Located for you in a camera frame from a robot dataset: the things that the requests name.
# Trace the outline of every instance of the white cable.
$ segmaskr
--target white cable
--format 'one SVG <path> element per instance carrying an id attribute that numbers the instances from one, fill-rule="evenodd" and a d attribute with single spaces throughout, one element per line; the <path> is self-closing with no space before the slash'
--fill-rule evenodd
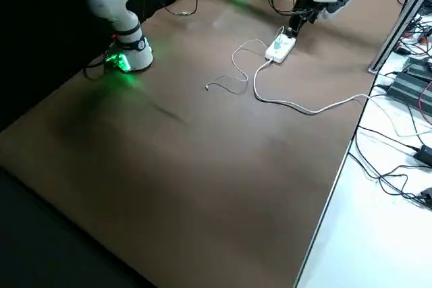
<path id="1" fill-rule="evenodd" d="M 279 30 L 277 30 L 275 38 L 277 38 L 280 34 L 282 34 L 285 31 L 285 26 L 279 27 Z"/>
<path id="2" fill-rule="evenodd" d="M 224 77 L 227 77 L 227 78 L 231 78 L 231 79 L 234 79 L 234 80 L 237 80 L 237 81 L 240 81 L 240 82 L 245 82 L 246 84 L 247 84 L 247 82 L 249 81 L 249 77 L 248 77 L 248 75 L 247 74 L 245 74 L 238 66 L 237 66 L 237 64 L 236 64 L 236 61 L 235 61 L 235 55 L 236 55 L 236 53 L 238 52 L 238 51 L 240 51 L 240 50 L 242 50 L 242 48 L 243 48 L 243 46 L 245 46 L 246 44 L 248 44 L 248 43 L 250 43 L 250 42 L 260 42 L 262 45 L 264 45 L 265 47 L 268 47 L 268 45 L 266 45 L 262 40 L 259 40 L 259 39 L 254 39 L 254 40 L 247 40 L 246 42 L 244 42 L 242 45 L 240 45 L 233 53 L 232 53 L 232 55 L 231 55 L 231 61 L 232 61 L 232 64 L 234 65 L 234 67 L 236 67 L 236 69 L 244 76 L 244 80 L 242 80 L 242 79 L 239 79 L 239 78 L 236 78 L 236 77 L 233 77 L 233 76 L 229 76 L 229 75 L 227 75 L 227 74 L 223 74 L 222 76 L 219 76 L 219 77 L 217 77 L 216 79 L 214 79 L 213 81 L 210 81 L 208 84 L 206 84 L 205 85 L 205 89 L 206 90 L 208 90 L 209 89 L 209 86 L 211 85 L 211 84 L 215 84 L 215 85 L 217 85 L 217 86 L 220 86 L 220 87 L 222 87 L 222 88 L 224 88 L 224 89 L 226 89 L 226 90 L 228 90 L 229 92 L 231 92 L 231 93 L 233 93 L 233 94 L 238 94 L 237 92 L 234 92 L 234 91 L 231 91 L 230 89 L 228 89 L 227 87 L 225 87 L 224 85 L 222 85 L 222 84 L 220 84 L 220 83 L 218 83 L 218 82 L 216 82 L 216 80 L 218 80 L 218 79 L 221 79 L 221 78 L 224 78 Z"/>
<path id="3" fill-rule="evenodd" d="M 394 122 L 393 122 L 392 118 L 391 118 L 391 117 L 389 116 L 389 114 L 387 113 L 387 111 L 385 111 L 385 109 L 384 109 L 383 107 L 381 107 L 381 106 L 380 106 L 380 105 L 375 101 L 374 98 L 368 96 L 367 94 L 356 94 L 356 95 L 354 95 L 354 96 L 351 96 L 350 98 L 347 98 L 347 99 L 342 100 L 342 101 L 339 101 L 339 102 L 337 102 L 337 103 L 334 103 L 334 104 L 328 105 L 328 106 L 323 107 L 323 108 L 321 108 L 321 109 L 319 109 L 319 110 L 317 110 L 317 111 L 312 111 L 312 110 L 310 110 L 310 109 L 304 108 L 303 106 L 300 106 L 300 105 L 298 105 L 298 104 L 296 104 L 296 103 L 293 103 L 293 102 L 290 102 L 290 101 L 285 101 L 285 100 L 273 100 L 273 99 L 265 99 L 265 98 L 261 97 L 261 96 L 258 94 L 258 91 L 257 91 L 257 83 L 256 83 L 257 81 L 256 81 L 256 80 L 257 80 L 258 73 L 259 73 L 262 69 L 264 69 L 264 68 L 266 68 L 267 66 L 269 66 L 272 62 L 273 62 L 272 59 L 271 59 L 270 61 L 267 61 L 267 62 L 264 63 L 262 66 L 260 66 L 260 67 L 257 69 L 257 71 L 255 72 L 254 79 L 253 79 L 254 95 L 255 95 L 256 99 L 258 99 L 259 101 L 262 101 L 262 102 L 264 102 L 264 103 L 270 103 L 270 104 L 277 104 L 277 105 L 287 106 L 287 107 L 289 107 L 289 108 L 291 108 L 291 109 L 294 109 L 294 110 L 296 110 L 297 112 L 302 113 L 302 114 L 304 114 L 304 115 L 308 115 L 308 116 L 315 116 L 315 115 L 318 115 L 319 113 L 322 113 L 322 112 L 327 111 L 327 110 L 329 110 L 329 109 L 332 109 L 332 108 L 338 107 L 338 106 L 340 106 L 340 105 L 343 105 L 343 104 L 349 103 L 350 101 L 355 100 L 356 98 L 363 97 L 363 98 L 367 98 L 367 99 L 369 99 L 369 100 L 372 101 L 375 105 L 377 105 L 377 107 L 378 107 L 379 109 L 381 109 L 381 111 L 382 111 L 382 112 L 387 116 L 387 118 L 390 120 L 390 123 L 391 123 L 391 125 L 393 126 L 393 129 L 394 129 L 395 133 L 396 133 L 399 137 L 401 137 L 401 138 L 406 138 L 406 137 L 410 137 L 410 136 L 417 136 L 417 135 L 422 135 L 422 134 L 426 134 L 426 133 L 431 133 L 431 132 L 432 132 L 432 129 L 429 129 L 429 130 L 427 130 L 427 131 L 417 132 L 417 133 L 413 133 L 413 134 L 400 134 L 400 133 L 398 132 L 398 129 L 397 129 L 396 126 L 394 125 Z"/>
<path id="4" fill-rule="evenodd" d="M 180 13 L 176 13 L 176 12 L 172 12 L 171 10 L 169 10 L 168 7 L 165 5 L 165 2 L 163 0 L 159 0 L 162 7 L 165 8 L 166 11 L 168 11 L 171 15 L 174 15 L 174 16 L 191 16 L 194 13 L 196 13 L 196 11 L 198 10 L 198 0 L 195 0 L 195 1 L 196 1 L 195 9 L 193 11 L 181 11 Z"/>

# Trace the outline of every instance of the plug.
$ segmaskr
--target plug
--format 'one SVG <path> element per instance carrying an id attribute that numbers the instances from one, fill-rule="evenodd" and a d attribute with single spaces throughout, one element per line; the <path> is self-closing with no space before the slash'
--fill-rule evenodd
<path id="1" fill-rule="evenodd" d="M 409 50 L 404 49 L 403 47 L 398 47 L 395 50 L 395 53 L 400 54 L 400 55 L 409 55 L 409 54 L 411 54 L 411 52 Z"/>
<path id="2" fill-rule="evenodd" d="M 389 89 L 390 89 L 390 85 L 387 85 L 387 84 L 377 84 L 377 85 L 375 85 L 375 87 L 381 88 L 384 91 L 389 91 Z"/>
<path id="3" fill-rule="evenodd" d="M 295 44 L 296 39 L 294 37 L 279 34 L 265 51 L 265 58 L 276 63 L 282 63 Z"/>
<path id="4" fill-rule="evenodd" d="M 432 207 L 432 187 L 423 190 L 420 195 L 424 197 L 426 205 Z"/>
<path id="5" fill-rule="evenodd" d="M 432 167 L 432 148 L 428 147 L 427 145 L 422 145 L 414 155 L 414 158 Z"/>

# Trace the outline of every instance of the electronic equipment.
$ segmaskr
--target electronic equipment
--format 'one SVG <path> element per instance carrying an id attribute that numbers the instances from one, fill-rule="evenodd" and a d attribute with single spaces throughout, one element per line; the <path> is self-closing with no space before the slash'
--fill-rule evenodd
<path id="1" fill-rule="evenodd" d="M 432 167 L 432 148 L 422 145 L 414 155 L 414 159 Z"/>
<path id="2" fill-rule="evenodd" d="M 422 111 L 432 116 L 432 90 L 423 91 L 427 85 L 428 82 L 400 72 L 387 90 L 387 95 L 399 99 L 417 110 L 421 95 Z"/>
<path id="3" fill-rule="evenodd" d="M 115 42 L 106 60 L 115 62 L 124 72 L 142 70 L 153 61 L 152 49 L 142 33 L 141 23 L 135 13 L 126 9 L 128 0 L 87 0 L 94 15 L 111 22 Z"/>
<path id="4" fill-rule="evenodd" d="M 432 63 L 427 61 L 410 57 L 406 60 L 402 72 L 426 83 L 432 81 Z"/>
<path id="5" fill-rule="evenodd" d="M 428 189 L 426 189 L 426 190 L 423 190 L 423 191 L 421 192 L 421 195 L 422 195 L 423 197 L 425 197 L 425 202 L 426 202 L 426 204 L 427 204 L 429 207 L 432 208 L 432 187 L 430 187 L 430 188 L 428 188 Z"/>

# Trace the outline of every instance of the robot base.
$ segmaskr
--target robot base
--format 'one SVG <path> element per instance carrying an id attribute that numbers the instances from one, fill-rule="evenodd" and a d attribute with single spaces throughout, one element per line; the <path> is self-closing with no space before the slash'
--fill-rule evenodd
<path id="1" fill-rule="evenodd" d="M 141 51 L 121 49 L 113 43 L 105 62 L 116 65 L 123 72 L 142 71 L 153 62 L 153 50 L 147 38 L 145 42 L 145 48 Z"/>
<path id="2" fill-rule="evenodd" d="M 147 38 L 145 38 L 145 41 L 146 46 L 142 51 L 122 50 L 122 53 L 125 55 L 130 65 L 130 70 L 128 71 L 145 69 L 153 62 L 153 50 L 151 49 Z"/>

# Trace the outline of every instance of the green led light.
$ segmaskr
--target green led light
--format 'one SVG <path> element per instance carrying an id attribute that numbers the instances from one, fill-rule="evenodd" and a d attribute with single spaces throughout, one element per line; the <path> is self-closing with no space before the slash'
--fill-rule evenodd
<path id="1" fill-rule="evenodd" d="M 118 66 L 122 71 L 130 71 L 130 64 L 128 58 L 123 53 L 114 54 L 105 59 L 105 62 L 112 61 L 116 66 Z"/>
<path id="2" fill-rule="evenodd" d="M 130 70 L 129 61 L 124 54 L 119 55 L 119 61 L 117 62 L 117 65 L 123 71 L 129 71 Z"/>

